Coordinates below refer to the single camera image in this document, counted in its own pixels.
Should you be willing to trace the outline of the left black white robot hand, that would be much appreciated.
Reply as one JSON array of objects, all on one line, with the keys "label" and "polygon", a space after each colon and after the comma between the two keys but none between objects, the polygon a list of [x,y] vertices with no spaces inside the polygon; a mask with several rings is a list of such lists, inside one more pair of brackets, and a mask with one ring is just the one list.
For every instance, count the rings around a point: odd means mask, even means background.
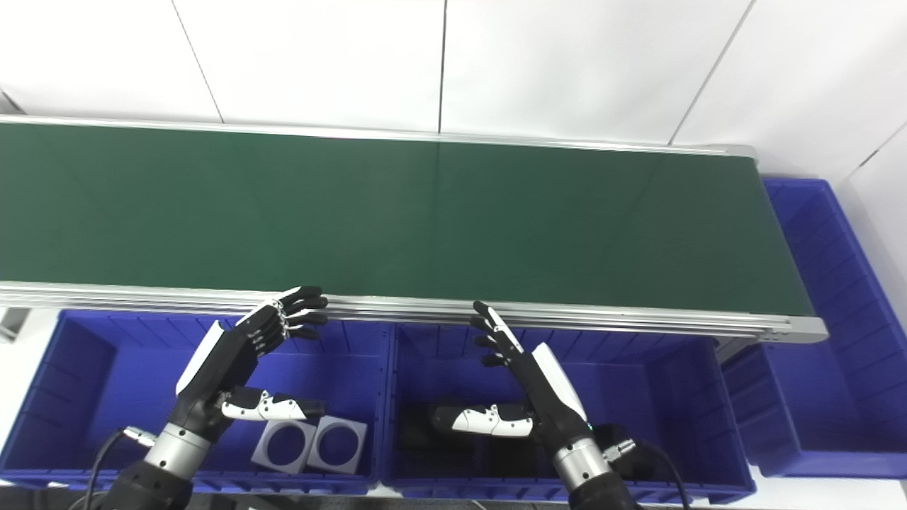
[{"label": "left black white robot hand", "polygon": [[266,298],[233,327],[214,322],[176,387],[177,403],[167,423],[178,434],[216,442],[234,420],[320,419],[326,403],[250,387],[259,359],[286,339],[318,339],[315,326],[328,322],[328,299],[318,286],[291,288]]}]

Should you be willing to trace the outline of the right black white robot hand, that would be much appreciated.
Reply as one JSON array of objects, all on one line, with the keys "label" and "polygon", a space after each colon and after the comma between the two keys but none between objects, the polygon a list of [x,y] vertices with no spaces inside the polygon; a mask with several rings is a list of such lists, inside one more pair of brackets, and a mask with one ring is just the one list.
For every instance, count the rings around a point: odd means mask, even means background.
[{"label": "right black white robot hand", "polygon": [[433,411],[432,426],[440,432],[532,438],[550,453],[592,438],[580,398],[548,345],[526,351],[493,307],[476,300],[473,309],[470,324],[482,332],[474,342],[493,351],[480,362],[486,368],[508,368],[526,404],[440,406]]}]

